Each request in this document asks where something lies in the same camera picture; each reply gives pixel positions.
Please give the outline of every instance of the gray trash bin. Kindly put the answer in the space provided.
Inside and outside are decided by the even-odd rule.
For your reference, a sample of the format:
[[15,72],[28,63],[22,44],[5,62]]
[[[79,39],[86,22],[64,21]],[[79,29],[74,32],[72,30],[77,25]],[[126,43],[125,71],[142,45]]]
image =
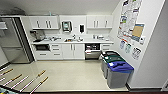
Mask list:
[[107,63],[108,65],[108,76],[107,85],[110,89],[124,87],[129,74],[134,68],[124,61],[116,61]]

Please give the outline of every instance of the sink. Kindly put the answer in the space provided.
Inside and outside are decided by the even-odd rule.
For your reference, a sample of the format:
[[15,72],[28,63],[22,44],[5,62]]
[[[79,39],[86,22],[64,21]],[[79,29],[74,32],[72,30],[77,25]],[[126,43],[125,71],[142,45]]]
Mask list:
[[73,41],[73,39],[65,39],[64,42],[72,42],[72,41]]
[[64,42],[73,42],[73,41],[80,42],[80,41],[83,41],[83,39],[65,39]]

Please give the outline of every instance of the blue recycling bin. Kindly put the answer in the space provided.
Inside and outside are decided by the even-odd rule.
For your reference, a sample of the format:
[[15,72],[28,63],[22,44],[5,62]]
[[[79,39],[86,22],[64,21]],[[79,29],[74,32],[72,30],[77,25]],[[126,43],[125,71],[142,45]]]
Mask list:
[[107,85],[110,89],[124,87],[134,68],[125,61],[107,63]]
[[107,76],[108,76],[108,66],[107,66],[107,63],[110,63],[110,62],[115,62],[115,61],[125,61],[121,56],[118,56],[118,55],[110,55],[110,56],[106,56],[104,57],[103,59],[103,69],[104,69],[104,78],[107,79]]

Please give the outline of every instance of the floor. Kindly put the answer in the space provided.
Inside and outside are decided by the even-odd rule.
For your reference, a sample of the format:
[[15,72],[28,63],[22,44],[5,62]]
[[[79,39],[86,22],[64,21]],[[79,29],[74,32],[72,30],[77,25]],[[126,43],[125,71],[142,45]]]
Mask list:
[[41,84],[36,92],[59,92],[59,91],[128,91],[126,87],[109,89],[107,80],[103,77],[101,70],[101,61],[98,60],[82,60],[82,61],[37,61],[31,64],[11,64],[7,69],[13,71],[0,76],[0,79],[6,79],[0,82],[3,85],[17,75],[22,74],[21,77],[9,83],[7,87],[12,87],[26,76],[29,76],[25,81],[19,84],[14,89],[22,89],[28,82],[37,77],[43,71],[43,75],[38,77],[30,86],[23,92],[30,92],[40,81],[48,77],[48,79]]

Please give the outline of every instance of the stainless steel refrigerator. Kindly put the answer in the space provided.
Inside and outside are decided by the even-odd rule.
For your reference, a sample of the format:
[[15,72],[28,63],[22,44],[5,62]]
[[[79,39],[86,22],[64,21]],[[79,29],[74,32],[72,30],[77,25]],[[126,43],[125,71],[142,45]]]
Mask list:
[[10,63],[31,63],[34,61],[21,20],[0,18],[5,29],[0,30],[0,46]]

